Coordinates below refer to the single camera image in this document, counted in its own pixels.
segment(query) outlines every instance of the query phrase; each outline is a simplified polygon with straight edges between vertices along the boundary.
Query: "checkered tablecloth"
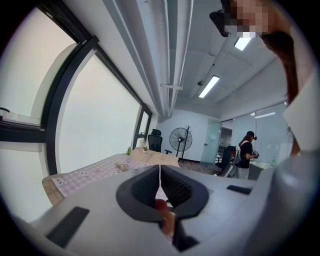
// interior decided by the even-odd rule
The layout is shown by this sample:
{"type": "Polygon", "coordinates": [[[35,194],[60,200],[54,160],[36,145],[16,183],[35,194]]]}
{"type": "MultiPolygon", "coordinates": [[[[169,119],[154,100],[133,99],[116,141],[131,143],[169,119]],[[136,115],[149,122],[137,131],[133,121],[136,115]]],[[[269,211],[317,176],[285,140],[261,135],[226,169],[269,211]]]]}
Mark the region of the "checkered tablecloth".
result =
{"type": "MultiPolygon", "coordinates": [[[[86,167],[51,179],[61,194],[64,197],[67,197],[88,183],[121,174],[122,172],[120,168],[116,166],[116,162],[128,164],[130,170],[151,165],[131,159],[125,154],[116,154],[99,162],[95,162],[86,167]]],[[[159,190],[155,198],[163,200],[168,199],[161,188],[161,185],[159,186],[159,190]]]]}

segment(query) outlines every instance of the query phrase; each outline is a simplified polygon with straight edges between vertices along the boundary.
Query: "office chair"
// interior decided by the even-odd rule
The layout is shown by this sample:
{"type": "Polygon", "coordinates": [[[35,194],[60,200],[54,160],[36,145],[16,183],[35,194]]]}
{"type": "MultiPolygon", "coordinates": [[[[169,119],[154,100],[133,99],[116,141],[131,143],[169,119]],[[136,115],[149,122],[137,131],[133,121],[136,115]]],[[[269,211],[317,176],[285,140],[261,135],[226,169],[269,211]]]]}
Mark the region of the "office chair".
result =
{"type": "MultiPolygon", "coordinates": [[[[149,149],[155,152],[161,152],[161,144],[162,144],[162,137],[161,131],[157,129],[152,129],[151,134],[148,135],[149,141],[149,149]]],[[[172,153],[170,150],[165,150],[166,154],[172,153]]]]}
{"type": "Polygon", "coordinates": [[[221,168],[222,170],[224,170],[227,167],[227,165],[230,163],[233,151],[236,151],[236,147],[228,146],[223,152],[221,162],[217,162],[215,163],[215,165],[221,168]]]}

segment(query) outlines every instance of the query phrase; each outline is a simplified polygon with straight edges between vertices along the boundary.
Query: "pipe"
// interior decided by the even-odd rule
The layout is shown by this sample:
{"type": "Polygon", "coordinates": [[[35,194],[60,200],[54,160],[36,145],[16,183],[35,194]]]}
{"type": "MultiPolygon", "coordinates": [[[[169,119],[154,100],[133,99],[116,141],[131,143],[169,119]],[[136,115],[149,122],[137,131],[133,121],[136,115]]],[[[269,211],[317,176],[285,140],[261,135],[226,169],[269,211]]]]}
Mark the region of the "pipe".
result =
{"type": "MultiPolygon", "coordinates": [[[[181,77],[184,70],[189,35],[190,35],[193,5],[194,5],[193,0],[177,1],[176,51],[175,51],[174,77],[173,77],[174,86],[180,86],[181,77]]],[[[170,116],[174,111],[177,95],[178,95],[178,90],[173,89],[170,116]]]]}
{"type": "MultiPolygon", "coordinates": [[[[170,48],[169,48],[169,21],[167,0],[149,0],[147,2],[151,14],[153,31],[157,43],[160,65],[160,85],[169,84],[170,48]]],[[[169,88],[162,87],[164,113],[169,115],[169,88]]]]}

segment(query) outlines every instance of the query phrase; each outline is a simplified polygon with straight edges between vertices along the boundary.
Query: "potted plant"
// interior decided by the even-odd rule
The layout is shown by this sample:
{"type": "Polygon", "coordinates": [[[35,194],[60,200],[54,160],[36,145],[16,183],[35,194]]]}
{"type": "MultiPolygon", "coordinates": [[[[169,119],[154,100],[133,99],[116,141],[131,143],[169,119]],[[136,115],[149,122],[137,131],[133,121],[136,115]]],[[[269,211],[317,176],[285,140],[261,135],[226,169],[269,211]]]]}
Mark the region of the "potted plant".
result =
{"type": "Polygon", "coordinates": [[[125,151],[125,154],[126,154],[127,156],[130,156],[130,154],[131,154],[131,147],[128,146],[128,148],[127,148],[126,151],[125,151]]]}

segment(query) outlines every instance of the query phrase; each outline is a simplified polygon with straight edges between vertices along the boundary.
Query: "fluorescent light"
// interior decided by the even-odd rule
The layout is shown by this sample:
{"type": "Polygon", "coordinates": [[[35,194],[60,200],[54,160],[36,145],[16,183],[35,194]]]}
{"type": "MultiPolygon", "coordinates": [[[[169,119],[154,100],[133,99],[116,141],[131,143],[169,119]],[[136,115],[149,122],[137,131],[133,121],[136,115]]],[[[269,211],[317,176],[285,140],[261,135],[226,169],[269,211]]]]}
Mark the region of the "fluorescent light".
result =
{"type": "Polygon", "coordinates": [[[199,95],[200,98],[203,98],[204,96],[207,95],[207,93],[212,89],[212,87],[214,87],[214,85],[219,81],[219,77],[217,76],[213,76],[210,80],[210,82],[208,82],[208,84],[206,85],[206,87],[203,89],[203,91],[201,92],[201,94],[199,95]]]}
{"type": "Polygon", "coordinates": [[[237,41],[235,41],[234,46],[239,50],[243,51],[246,48],[247,44],[250,42],[252,37],[245,33],[242,34],[242,37],[239,37],[237,41]]]}
{"type": "Polygon", "coordinates": [[[269,114],[258,115],[255,118],[264,118],[264,117],[272,116],[272,115],[275,115],[275,114],[276,114],[275,112],[271,112],[269,114]]]}

